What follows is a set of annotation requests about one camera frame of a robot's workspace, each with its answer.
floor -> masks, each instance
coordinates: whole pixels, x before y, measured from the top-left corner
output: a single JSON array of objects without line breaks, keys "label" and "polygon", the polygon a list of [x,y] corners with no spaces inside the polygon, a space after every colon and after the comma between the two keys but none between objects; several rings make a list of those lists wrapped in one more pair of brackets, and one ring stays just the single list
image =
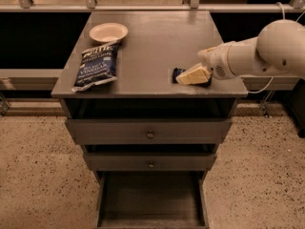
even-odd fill
[{"label": "floor", "polygon": [[[92,228],[99,186],[65,117],[18,108],[0,118],[0,228]],[[204,182],[212,229],[305,228],[305,139],[280,105],[270,114],[238,105]]]}]

wire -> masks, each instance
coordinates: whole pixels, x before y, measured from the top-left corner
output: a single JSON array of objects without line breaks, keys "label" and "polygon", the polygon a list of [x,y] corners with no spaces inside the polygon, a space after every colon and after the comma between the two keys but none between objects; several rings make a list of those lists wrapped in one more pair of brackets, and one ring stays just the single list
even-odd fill
[{"label": "wire", "polygon": [[283,6],[282,3],[280,3],[280,2],[277,2],[276,4],[282,9],[283,19],[285,19],[285,10],[284,10],[284,6]]},{"label": "wire", "polygon": [[303,16],[304,13],[305,13],[305,11],[302,12],[302,14],[298,16],[298,18],[295,20],[295,22],[297,22]]},{"label": "wire", "polygon": [[261,90],[259,90],[259,91],[257,91],[257,92],[248,91],[248,93],[249,93],[249,94],[260,94],[261,92],[265,91],[265,90],[270,86],[270,84],[273,82],[274,78],[275,78],[274,76],[271,77],[270,80],[269,80],[269,82],[267,83],[267,85],[266,85],[263,89],[261,89]]}]

round metal knob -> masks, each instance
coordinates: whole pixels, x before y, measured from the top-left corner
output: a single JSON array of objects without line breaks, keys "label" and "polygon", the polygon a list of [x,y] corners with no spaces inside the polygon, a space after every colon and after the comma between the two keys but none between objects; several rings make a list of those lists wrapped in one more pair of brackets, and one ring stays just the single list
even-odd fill
[{"label": "round metal knob", "polygon": [[149,167],[152,169],[152,168],[154,168],[154,162],[153,161],[150,161],[149,162]]},{"label": "round metal knob", "polygon": [[147,138],[148,138],[148,139],[153,139],[153,138],[154,138],[154,133],[153,133],[152,130],[150,130],[150,131],[147,132]]}]

desk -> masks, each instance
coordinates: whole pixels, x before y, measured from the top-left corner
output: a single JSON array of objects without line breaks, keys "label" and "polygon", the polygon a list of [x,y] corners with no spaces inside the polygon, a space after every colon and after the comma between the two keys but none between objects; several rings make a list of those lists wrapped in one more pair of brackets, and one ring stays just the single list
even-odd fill
[{"label": "desk", "polygon": [[[81,52],[97,46],[89,31],[107,22],[129,29],[118,80],[73,93]],[[52,96],[61,100],[71,137],[100,182],[96,227],[208,228],[201,185],[247,90],[240,78],[180,86],[172,72],[221,42],[207,11],[91,14]]]}]

bowl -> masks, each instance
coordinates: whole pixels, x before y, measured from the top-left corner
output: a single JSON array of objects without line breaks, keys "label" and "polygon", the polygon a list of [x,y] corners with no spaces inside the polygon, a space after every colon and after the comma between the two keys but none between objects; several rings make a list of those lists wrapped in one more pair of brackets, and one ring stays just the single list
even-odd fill
[{"label": "bowl", "polygon": [[90,30],[90,37],[100,43],[108,43],[112,41],[119,41],[128,33],[128,29],[117,23],[105,23],[93,27]]}]

